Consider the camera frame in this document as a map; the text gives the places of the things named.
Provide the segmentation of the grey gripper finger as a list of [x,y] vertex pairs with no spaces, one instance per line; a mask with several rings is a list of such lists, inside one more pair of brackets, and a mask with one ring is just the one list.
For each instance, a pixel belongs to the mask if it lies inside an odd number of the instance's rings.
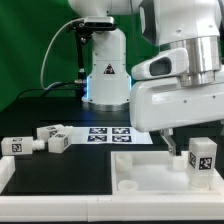
[[173,129],[168,128],[168,129],[162,129],[160,131],[160,136],[162,139],[165,141],[165,143],[168,145],[168,151],[172,156],[176,155],[176,143],[172,139],[173,135]]

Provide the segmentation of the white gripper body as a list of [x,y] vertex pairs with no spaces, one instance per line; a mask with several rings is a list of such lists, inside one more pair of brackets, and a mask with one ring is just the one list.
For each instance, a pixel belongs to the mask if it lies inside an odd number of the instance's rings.
[[137,82],[130,96],[130,121],[152,132],[224,119],[224,82],[182,88],[177,78]]

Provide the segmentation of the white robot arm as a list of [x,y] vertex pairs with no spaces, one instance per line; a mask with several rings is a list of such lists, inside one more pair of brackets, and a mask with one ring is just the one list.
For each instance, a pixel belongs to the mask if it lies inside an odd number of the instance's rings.
[[85,103],[140,132],[224,119],[224,0],[68,0],[93,32]]

